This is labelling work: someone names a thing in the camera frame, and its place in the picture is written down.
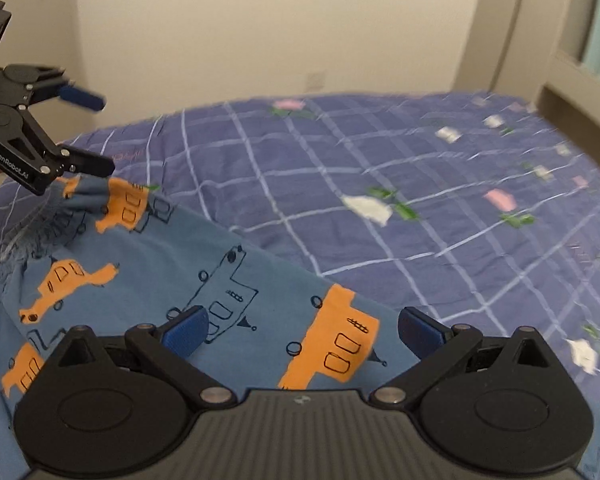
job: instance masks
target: bed sheet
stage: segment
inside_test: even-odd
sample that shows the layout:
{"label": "bed sheet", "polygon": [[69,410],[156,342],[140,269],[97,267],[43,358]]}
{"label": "bed sheet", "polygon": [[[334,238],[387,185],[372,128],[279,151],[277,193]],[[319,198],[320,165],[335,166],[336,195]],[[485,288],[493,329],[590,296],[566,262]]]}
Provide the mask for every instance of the bed sheet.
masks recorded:
{"label": "bed sheet", "polygon": [[[293,112],[272,104],[195,108],[72,144],[112,156],[116,176],[159,186],[387,306],[418,306],[486,335],[533,325],[600,401],[600,169],[592,160],[506,96],[333,95]],[[393,200],[418,218],[396,212],[381,226],[345,207],[343,196],[370,187],[396,190]],[[509,215],[533,223],[503,216],[485,198],[493,189],[508,196],[501,208],[515,202]],[[13,182],[0,188],[0,251],[40,203]]]}

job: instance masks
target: bolt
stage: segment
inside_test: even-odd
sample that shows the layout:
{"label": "bolt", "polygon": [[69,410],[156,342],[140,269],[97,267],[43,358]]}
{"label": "bolt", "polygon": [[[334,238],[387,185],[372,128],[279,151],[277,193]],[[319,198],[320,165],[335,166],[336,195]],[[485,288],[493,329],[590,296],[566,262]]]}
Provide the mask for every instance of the bolt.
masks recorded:
{"label": "bolt", "polygon": [[231,400],[232,393],[223,386],[205,388],[200,393],[200,398],[208,404],[224,404]]}
{"label": "bolt", "polygon": [[384,386],[376,390],[374,397],[383,404],[398,404],[407,398],[407,394],[401,388]]}

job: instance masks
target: black triangle print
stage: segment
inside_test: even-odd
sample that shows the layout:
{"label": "black triangle print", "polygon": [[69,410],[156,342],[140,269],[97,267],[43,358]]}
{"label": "black triangle print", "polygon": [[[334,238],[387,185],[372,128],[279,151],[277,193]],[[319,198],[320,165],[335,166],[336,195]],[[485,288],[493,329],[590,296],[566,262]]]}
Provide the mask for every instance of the black triangle print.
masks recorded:
{"label": "black triangle print", "polygon": [[238,326],[243,326],[245,328],[251,328],[251,325],[249,324],[249,322],[247,321],[247,317],[244,316],[239,322],[238,322]]}
{"label": "black triangle print", "polygon": [[382,361],[382,359],[378,357],[378,354],[376,353],[375,348],[371,348],[369,357],[367,357],[366,360],[374,362],[374,363],[380,363],[382,366],[386,366],[386,361]]}

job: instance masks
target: ribbed gray panel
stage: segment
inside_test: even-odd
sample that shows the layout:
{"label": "ribbed gray panel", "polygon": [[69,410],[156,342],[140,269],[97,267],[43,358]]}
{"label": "ribbed gray panel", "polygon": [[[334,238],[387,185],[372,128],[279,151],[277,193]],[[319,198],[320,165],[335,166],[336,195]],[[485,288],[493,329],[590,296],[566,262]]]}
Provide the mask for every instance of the ribbed gray panel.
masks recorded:
{"label": "ribbed gray panel", "polygon": [[[150,436],[138,435],[138,438]],[[409,418],[356,392],[252,392],[207,412],[171,455],[120,480],[486,480],[436,455]],[[538,477],[577,480],[571,471]],[[29,480],[58,480],[34,472]]]}

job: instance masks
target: mattress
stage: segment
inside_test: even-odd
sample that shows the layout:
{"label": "mattress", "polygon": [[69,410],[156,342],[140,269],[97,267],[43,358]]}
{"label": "mattress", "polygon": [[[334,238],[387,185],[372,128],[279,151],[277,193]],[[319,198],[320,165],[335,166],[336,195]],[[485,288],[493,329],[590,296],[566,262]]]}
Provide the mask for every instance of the mattress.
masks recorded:
{"label": "mattress", "polygon": [[[394,309],[485,335],[533,325],[600,401],[600,169],[590,158],[506,96],[291,103],[194,108],[72,144]],[[370,193],[391,193],[384,226],[343,202]],[[0,187],[0,253],[43,200],[9,180]]]}

